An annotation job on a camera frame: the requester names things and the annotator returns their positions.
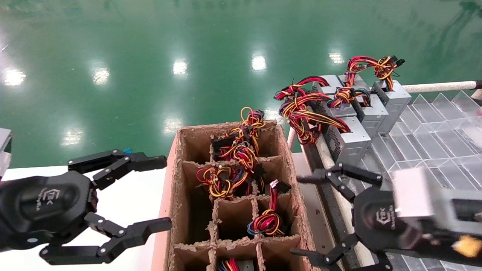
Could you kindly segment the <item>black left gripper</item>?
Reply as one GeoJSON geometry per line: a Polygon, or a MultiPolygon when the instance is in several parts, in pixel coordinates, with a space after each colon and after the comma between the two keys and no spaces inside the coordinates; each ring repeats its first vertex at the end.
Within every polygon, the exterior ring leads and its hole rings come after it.
{"type": "Polygon", "coordinates": [[[0,185],[1,251],[46,246],[40,257],[50,265],[111,263],[125,250],[145,245],[151,234],[169,231],[169,217],[123,228],[95,214],[95,189],[106,189],[131,171],[164,169],[166,156],[114,149],[74,158],[69,172],[2,181],[0,185]],[[98,171],[90,180],[83,174],[98,171]],[[110,240],[100,246],[61,246],[89,226],[110,240]]]}

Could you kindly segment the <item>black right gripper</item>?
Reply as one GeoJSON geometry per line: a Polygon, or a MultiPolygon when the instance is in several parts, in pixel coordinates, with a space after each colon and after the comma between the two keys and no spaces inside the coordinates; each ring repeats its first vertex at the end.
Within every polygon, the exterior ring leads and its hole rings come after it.
{"type": "MultiPolygon", "coordinates": [[[[317,251],[290,249],[291,254],[306,257],[309,263],[320,269],[340,271],[338,261],[361,242],[372,253],[407,251],[401,245],[401,237],[408,229],[408,224],[398,218],[395,211],[393,194],[381,190],[383,177],[349,164],[337,164],[328,169],[315,169],[311,175],[297,176],[298,183],[330,184],[348,202],[354,203],[354,230],[336,245],[328,254],[317,251]],[[372,186],[360,192],[357,196],[343,183],[342,177],[351,177],[371,184],[372,186]]],[[[392,271],[393,267],[385,254],[379,254],[378,263],[361,266],[352,271],[392,271]]]]}

